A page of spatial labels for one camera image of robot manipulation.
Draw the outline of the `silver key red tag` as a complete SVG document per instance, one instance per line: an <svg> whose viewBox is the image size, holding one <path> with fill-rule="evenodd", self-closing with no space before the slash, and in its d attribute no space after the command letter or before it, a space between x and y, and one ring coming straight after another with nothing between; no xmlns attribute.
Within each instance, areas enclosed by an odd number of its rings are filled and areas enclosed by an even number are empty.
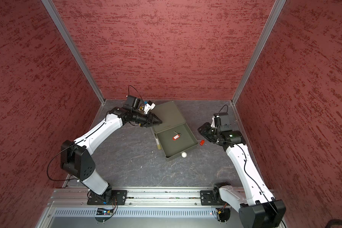
<svg viewBox="0 0 342 228"><path fill-rule="evenodd" d="M176 131L174 131L174 133L175 133L175 136L173 137L173 140L176 141L177 139L181 137L181 134Z"/></svg>

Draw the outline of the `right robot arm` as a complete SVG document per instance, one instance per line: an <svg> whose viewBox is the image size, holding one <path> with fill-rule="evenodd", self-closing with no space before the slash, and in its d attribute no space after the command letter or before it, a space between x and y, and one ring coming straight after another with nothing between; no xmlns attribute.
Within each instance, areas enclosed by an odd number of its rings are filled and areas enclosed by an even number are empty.
<svg viewBox="0 0 342 228"><path fill-rule="evenodd" d="M245 195L230 185L218 187L218 195L238 212L243 227L283 228L286 206L265 185L241 132L230 127L213 127L208 122L199 127L198 132L209 142L221 146L235 166Z"/></svg>

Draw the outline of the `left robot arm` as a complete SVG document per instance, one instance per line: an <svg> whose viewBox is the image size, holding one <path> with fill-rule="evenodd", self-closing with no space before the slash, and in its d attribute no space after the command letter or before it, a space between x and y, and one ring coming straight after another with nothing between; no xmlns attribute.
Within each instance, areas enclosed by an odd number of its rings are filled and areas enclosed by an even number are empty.
<svg viewBox="0 0 342 228"><path fill-rule="evenodd" d="M89 132L74 141L66 140L61 145L60 168L90 189L90 193L98 197L101 204L111 202L112 187L96 171L92 154L105 139L128 122L139 124L140 127L162 124L162 120L152 112L144 114L133 108L115 107Z"/></svg>

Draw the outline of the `olive green drawer cabinet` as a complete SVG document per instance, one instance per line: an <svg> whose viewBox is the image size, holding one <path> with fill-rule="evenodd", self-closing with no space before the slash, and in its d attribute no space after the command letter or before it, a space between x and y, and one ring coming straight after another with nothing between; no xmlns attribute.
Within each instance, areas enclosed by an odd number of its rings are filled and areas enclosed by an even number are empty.
<svg viewBox="0 0 342 228"><path fill-rule="evenodd" d="M157 105L152 112L162 120L162 124L152 126L153 134L156 133L158 135L159 133L172 130L172 136L174 137L174 128L186 123L184 116L174 101Z"/></svg>

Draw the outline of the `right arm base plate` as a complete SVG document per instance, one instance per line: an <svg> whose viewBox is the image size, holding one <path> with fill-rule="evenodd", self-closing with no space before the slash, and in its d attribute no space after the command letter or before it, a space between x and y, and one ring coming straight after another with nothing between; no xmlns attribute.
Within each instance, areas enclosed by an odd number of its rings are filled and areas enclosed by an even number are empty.
<svg viewBox="0 0 342 228"><path fill-rule="evenodd" d="M202 206L217 206L222 207L225 204L231 205L238 202L237 196L229 193L223 192L222 196L224 197L224 201L219 193L219 189L214 190L202 190L200 191L200 202Z"/></svg>

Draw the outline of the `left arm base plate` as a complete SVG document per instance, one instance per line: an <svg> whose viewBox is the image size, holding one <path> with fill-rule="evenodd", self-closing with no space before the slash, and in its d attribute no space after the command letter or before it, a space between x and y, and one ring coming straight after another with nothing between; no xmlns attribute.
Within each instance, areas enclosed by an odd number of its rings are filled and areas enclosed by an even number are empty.
<svg viewBox="0 0 342 228"><path fill-rule="evenodd" d="M105 191L102 195L98 195L93 191L89 191L87 194L87 205L96 206L114 206L125 204L127 198L127 190L109 190Z"/></svg>

